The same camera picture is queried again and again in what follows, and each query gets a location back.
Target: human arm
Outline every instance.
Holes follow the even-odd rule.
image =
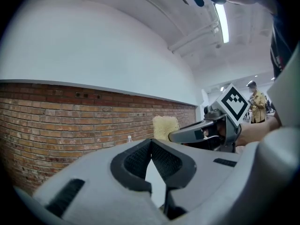
[[[269,116],[268,120],[262,123],[242,123],[241,133],[236,140],[236,146],[245,146],[248,143],[262,140],[269,132],[280,128],[281,123],[277,113]]]

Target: yellow jacket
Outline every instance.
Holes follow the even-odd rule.
[[[266,117],[266,99],[264,94],[257,90],[256,95],[251,95],[250,99],[253,99],[254,105],[250,107],[252,109],[251,122],[258,123]]]

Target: brick wall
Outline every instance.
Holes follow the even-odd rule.
[[[76,87],[1,83],[0,155],[15,185],[29,194],[78,157],[153,137],[152,118],[195,122],[195,107]]]

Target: white ceiling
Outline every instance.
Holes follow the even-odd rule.
[[[169,50],[179,54],[193,71],[230,67],[249,47],[260,44],[267,47],[270,43],[272,18],[257,4],[224,4],[230,42],[223,44],[218,17],[210,0],[204,0],[204,7],[198,7],[194,0],[186,0],[188,4],[183,0],[89,1],[118,9],[151,28],[166,41]]]
[[[256,85],[259,87],[261,85],[273,83],[273,80],[271,80],[273,77],[274,77],[273,71],[270,71],[270,72],[265,72],[265,73],[256,74],[256,75],[252,75],[252,76],[243,77],[240,79],[231,80],[228,82],[219,83],[219,84],[216,84],[213,86],[209,86],[209,87],[205,88],[204,90],[207,93],[220,91],[221,87],[224,87],[226,89],[229,86],[229,84],[231,84],[231,83],[233,83],[237,89],[241,90],[241,89],[246,88],[246,85],[251,80],[255,81]]]

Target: cap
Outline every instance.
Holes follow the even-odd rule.
[[[255,88],[255,86],[256,86],[256,82],[254,82],[254,81],[249,82],[249,83],[247,84],[247,87],[249,87],[249,88]]]

